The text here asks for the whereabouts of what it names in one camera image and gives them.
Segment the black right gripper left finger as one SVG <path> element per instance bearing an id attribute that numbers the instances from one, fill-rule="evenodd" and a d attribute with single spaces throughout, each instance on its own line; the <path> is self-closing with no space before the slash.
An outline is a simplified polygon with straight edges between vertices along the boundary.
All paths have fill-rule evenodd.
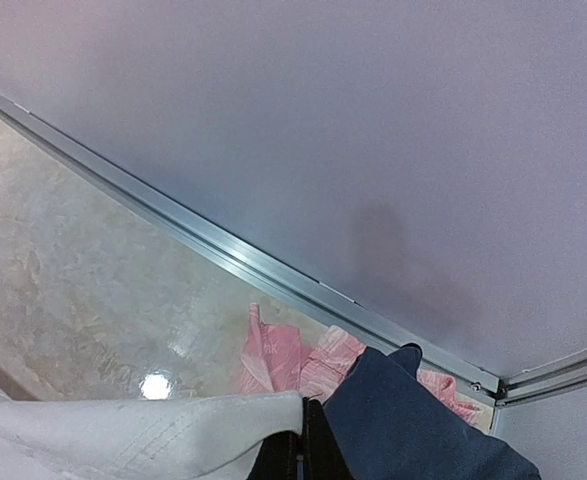
<path id="1" fill-rule="evenodd" d="M 301 437 L 294 432 L 280 432 L 267 437 L 247 480 L 301 480 L 301 446 Z"/>

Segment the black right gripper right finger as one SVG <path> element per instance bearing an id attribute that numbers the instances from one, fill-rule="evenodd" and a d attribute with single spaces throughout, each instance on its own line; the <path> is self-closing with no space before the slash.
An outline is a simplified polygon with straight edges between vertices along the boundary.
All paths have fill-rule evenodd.
<path id="1" fill-rule="evenodd" d="M 306 480 L 352 480 L 322 404 L 303 399 L 302 478 Z"/>

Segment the white t-shirt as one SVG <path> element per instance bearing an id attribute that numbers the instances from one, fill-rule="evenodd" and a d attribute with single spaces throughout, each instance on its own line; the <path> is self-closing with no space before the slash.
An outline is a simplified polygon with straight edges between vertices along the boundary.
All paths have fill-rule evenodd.
<path id="1" fill-rule="evenodd" d="M 0 389 L 0 479 L 245 479 L 263 441 L 302 419 L 296 392 L 52 402 Z"/>

